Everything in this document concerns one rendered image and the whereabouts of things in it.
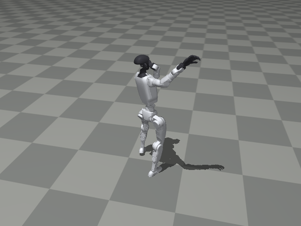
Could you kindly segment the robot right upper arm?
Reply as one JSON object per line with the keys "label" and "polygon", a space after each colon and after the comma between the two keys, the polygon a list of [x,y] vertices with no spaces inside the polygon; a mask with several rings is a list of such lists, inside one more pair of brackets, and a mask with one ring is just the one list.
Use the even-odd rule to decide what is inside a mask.
{"label": "robot right upper arm", "polygon": [[155,78],[148,78],[148,85],[149,87],[161,87],[161,88],[167,88],[169,86],[169,82],[166,81],[163,84],[160,84],[160,80],[159,79],[155,79]]}

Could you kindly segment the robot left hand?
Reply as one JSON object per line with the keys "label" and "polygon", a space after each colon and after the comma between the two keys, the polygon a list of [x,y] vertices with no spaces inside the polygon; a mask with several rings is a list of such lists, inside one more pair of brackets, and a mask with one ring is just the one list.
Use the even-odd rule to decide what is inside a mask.
{"label": "robot left hand", "polygon": [[[147,67],[147,64],[146,64],[146,63],[144,63],[144,64],[145,64],[145,66]],[[155,63],[152,63],[152,62],[149,60],[149,67],[150,67],[152,70],[155,70],[155,69],[152,68],[153,64],[155,64]],[[140,65],[140,66],[143,67],[143,65]]]}

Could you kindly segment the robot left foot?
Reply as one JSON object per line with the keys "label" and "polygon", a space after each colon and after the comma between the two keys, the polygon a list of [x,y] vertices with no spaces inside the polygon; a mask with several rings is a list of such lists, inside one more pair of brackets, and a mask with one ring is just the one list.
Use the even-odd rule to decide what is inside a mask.
{"label": "robot left foot", "polygon": [[144,151],[146,151],[146,147],[141,147],[140,149],[139,149],[139,153],[144,153]]}

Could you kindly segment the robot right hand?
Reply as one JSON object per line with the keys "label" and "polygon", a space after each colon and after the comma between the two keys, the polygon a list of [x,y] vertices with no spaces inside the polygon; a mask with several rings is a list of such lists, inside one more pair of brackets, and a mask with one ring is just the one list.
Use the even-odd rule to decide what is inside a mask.
{"label": "robot right hand", "polygon": [[[177,69],[177,70],[179,70],[179,69],[181,69],[181,68],[186,69],[186,66],[188,66],[188,65],[190,65],[190,64],[193,64],[193,63],[198,63],[198,62],[194,61],[194,60],[196,60],[196,59],[200,60],[200,58],[199,58],[198,56],[191,55],[191,56],[189,56],[188,58],[186,58],[186,59],[184,60],[183,63],[180,63],[180,64],[177,66],[176,69]],[[194,62],[193,62],[193,61],[194,61]]]}

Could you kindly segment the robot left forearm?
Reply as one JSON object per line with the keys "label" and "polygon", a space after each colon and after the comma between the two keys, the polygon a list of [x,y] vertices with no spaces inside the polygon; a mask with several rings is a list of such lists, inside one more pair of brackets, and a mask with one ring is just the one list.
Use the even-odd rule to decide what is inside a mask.
{"label": "robot left forearm", "polygon": [[160,74],[159,74],[160,73],[160,67],[158,67],[156,64],[153,64],[152,68],[155,69],[153,77],[155,79],[158,79],[160,77]]}

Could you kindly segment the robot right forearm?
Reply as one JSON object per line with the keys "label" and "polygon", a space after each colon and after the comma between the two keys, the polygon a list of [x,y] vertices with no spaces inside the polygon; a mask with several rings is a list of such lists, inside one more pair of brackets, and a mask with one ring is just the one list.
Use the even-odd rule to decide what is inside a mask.
{"label": "robot right forearm", "polygon": [[[177,68],[177,66],[176,66],[176,68]],[[180,73],[182,73],[184,71],[184,68],[181,68],[179,70],[177,70],[176,68],[174,68],[169,74],[167,74],[164,78],[162,78],[160,80],[160,84],[163,84],[166,81],[172,82],[176,76],[178,76]]]}

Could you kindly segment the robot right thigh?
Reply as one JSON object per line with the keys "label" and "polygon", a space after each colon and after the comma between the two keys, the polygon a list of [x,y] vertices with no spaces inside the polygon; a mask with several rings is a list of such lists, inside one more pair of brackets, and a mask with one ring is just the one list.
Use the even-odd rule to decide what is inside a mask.
{"label": "robot right thigh", "polygon": [[152,148],[157,151],[158,145],[164,143],[165,136],[166,136],[166,121],[163,117],[158,117],[154,115],[152,117],[153,125],[156,128],[156,136],[157,141],[153,143]]}

